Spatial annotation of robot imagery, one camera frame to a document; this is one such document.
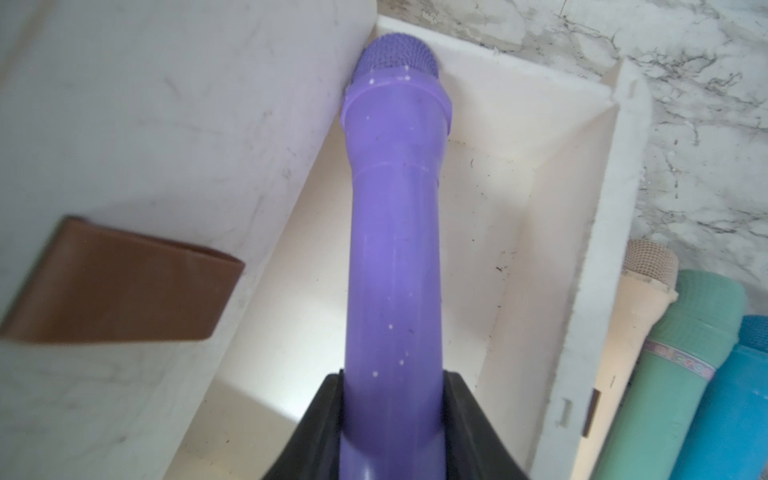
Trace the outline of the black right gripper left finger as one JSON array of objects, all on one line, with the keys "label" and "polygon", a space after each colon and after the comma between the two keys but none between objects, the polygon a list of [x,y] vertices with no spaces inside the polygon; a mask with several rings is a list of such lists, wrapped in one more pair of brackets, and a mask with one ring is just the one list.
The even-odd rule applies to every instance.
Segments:
[{"label": "black right gripper left finger", "polygon": [[337,480],[343,371],[328,374],[263,480]]}]

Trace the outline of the white drawer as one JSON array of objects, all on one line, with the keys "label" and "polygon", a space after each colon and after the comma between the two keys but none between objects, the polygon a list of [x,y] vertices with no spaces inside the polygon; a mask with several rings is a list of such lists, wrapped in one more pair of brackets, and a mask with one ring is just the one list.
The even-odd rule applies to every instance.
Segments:
[{"label": "white drawer", "polygon": [[[639,69],[589,81],[380,17],[436,55],[453,103],[439,180],[443,364],[532,479],[570,476],[650,126]],[[342,367],[351,174],[333,126],[170,479],[258,479]]]}]

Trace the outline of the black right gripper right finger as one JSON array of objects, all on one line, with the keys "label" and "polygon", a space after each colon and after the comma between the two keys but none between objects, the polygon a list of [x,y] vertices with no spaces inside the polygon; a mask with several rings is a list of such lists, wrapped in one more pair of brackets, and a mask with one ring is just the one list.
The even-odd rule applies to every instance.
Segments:
[{"label": "black right gripper right finger", "polygon": [[443,375],[448,480],[528,480],[457,372]]}]

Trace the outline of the peach toy microphone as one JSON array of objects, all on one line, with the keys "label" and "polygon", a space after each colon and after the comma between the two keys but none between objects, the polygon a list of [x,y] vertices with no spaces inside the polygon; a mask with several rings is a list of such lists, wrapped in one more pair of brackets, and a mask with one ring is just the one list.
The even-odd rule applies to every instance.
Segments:
[{"label": "peach toy microphone", "polygon": [[581,438],[571,477],[591,477],[652,327],[678,298],[679,260],[669,248],[644,239],[627,243],[613,312],[593,388],[601,392],[588,438]]}]

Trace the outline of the blue toy microphone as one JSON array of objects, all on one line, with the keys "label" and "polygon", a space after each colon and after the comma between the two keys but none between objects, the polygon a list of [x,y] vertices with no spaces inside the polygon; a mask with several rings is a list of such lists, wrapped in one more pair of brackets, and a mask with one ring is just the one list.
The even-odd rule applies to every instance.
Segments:
[{"label": "blue toy microphone", "polygon": [[767,464],[767,318],[747,315],[707,387],[671,477],[757,479]]}]

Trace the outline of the green toy microphone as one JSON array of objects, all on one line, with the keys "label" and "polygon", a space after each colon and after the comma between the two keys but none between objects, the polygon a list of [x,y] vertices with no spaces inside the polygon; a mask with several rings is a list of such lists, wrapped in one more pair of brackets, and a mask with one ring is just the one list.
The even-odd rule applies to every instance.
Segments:
[{"label": "green toy microphone", "polygon": [[596,479],[670,478],[702,396],[737,342],[746,303],[738,281],[686,269],[675,289],[643,344]]}]

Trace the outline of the white plastic drawer cabinet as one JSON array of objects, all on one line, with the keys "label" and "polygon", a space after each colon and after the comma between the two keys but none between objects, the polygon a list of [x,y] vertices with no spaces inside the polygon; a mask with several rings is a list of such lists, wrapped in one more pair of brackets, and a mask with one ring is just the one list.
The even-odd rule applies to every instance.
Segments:
[{"label": "white plastic drawer cabinet", "polygon": [[1,5],[1,475],[160,479],[372,1]]}]

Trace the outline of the purple toy microphone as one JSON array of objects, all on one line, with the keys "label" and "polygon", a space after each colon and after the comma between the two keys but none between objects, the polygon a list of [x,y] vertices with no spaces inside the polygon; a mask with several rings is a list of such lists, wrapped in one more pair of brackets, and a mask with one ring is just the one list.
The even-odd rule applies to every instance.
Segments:
[{"label": "purple toy microphone", "polygon": [[438,187],[451,118],[422,40],[364,49],[341,112],[353,189],[343,479],[446,475]]}]

